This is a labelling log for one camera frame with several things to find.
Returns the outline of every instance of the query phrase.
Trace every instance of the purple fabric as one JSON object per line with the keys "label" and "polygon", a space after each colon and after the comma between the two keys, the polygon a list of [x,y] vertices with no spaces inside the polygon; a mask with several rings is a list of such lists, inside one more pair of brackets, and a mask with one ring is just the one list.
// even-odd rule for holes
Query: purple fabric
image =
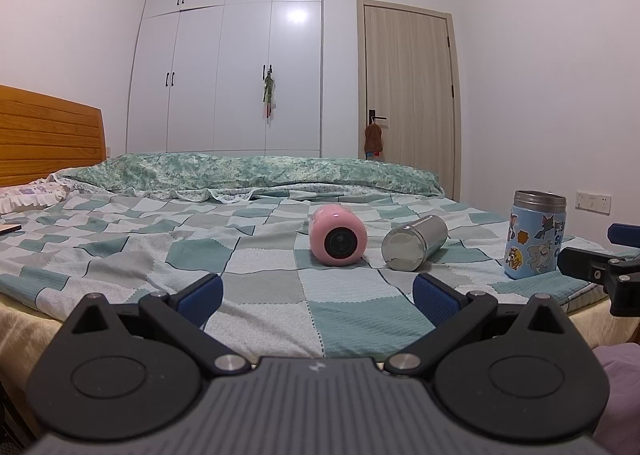
{"label": "purple fabric", "polygon": [[611,387],[593,438],[613,455],[640,455],[640,345],[597,347],[593,353]]}

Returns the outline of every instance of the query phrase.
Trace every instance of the headboard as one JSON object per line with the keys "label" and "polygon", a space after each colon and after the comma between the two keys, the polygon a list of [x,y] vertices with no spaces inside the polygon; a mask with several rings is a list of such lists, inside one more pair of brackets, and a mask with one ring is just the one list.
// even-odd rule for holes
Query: headboard
{"label": "headboard", "polygon": [[100,110],[0,86],[0,186],[105,158]]}

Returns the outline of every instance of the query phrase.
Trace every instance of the bed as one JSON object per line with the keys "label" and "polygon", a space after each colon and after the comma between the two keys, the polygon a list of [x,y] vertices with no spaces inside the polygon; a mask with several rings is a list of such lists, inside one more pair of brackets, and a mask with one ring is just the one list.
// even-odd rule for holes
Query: bed
{"label": "bed", "polygon": [[[46,177],[68,190],[53,206],[0,216],[22,225],[0,237],[0,374],[16,401],[83,294],[130,303],[179,291],[208,272],[222,273],[225,301],[205,331],[252,362],[261,355],[380,361],[433,329],[412,304],[415,273],[386,268],[380,253],[393,226],[426,214],[445,220],[449,239],[424,270],[460,292],[482,289],[506,303],[548,292],[591,347],[625,342],[640,323],[611,317],[599,286],[557,272],[507,278],[508,223],[445,198],[428,172],[354,159],[103,161],[97,109],[10,88],[0,88],[0,129],[0,184]],[[366,225],[369,245],[357,265],[328,269],[310,253],[308,217],[329,202]],[[602,250],[578,237],[563,245]]]}

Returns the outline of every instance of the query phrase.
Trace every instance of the pink bottle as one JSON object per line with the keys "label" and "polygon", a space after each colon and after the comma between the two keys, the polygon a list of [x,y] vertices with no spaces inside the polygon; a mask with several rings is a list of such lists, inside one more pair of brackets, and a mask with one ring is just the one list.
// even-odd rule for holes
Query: pink bottle
{"label": "pink bottle", "polygon": [[324,265],[350,265],[367,247],[367,230],[350,209],[327,204],[309,220],[311,251]]}

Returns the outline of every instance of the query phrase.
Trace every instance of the electrical socket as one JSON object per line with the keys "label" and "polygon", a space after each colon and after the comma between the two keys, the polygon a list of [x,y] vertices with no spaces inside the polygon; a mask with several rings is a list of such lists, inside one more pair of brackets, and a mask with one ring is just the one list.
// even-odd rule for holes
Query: electrical socket
{"label": "electrical socket", "polygon": [[575,209],[609,215],[611,213],[611,196],[578,191],[575,194]]}

